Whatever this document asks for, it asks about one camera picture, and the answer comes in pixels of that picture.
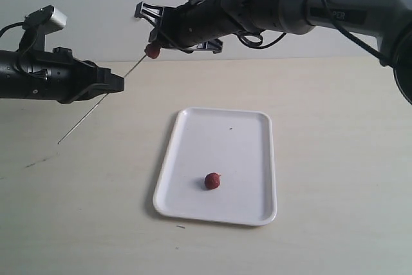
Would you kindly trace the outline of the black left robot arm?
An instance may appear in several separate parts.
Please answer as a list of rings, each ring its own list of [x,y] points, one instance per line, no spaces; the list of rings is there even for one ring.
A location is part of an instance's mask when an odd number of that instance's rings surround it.
[[[52,100],[60,104],[124,91],[124,78],[91,61],[74,58],[68,48],[52,52],[1,51],[1,98]]]

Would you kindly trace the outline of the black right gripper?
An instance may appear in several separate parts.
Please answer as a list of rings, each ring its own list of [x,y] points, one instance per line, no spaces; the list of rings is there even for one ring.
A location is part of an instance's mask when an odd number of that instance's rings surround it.
[[[149,34],[149,43],[157,43],[161,50],[179,50],[183,53],[221,53],[221,37],[260,37],[267,28],[264,0],[197,0],[176,8],[136,5],[135,19],[145,19],[157,26]]]

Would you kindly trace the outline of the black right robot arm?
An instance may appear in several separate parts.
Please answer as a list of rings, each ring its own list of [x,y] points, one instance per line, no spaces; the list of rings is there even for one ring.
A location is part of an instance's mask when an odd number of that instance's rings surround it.
[[[220,53],[226,35],[262,50],[265,31],[284,37],[333,28],[391,67],[401,94],[411,99],[411,0],[187,0],[176,8],[142,2],[135,17],[152,25],[155,50],[185,53]]]

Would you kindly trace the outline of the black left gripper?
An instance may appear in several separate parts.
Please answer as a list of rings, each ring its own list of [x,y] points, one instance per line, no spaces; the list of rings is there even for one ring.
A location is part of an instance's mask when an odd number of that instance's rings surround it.
[[[124,91],[123,77],[92,61],[76,59],[67,48],[20,51],[19,73],[24,81],[21,99],[71,104]]]

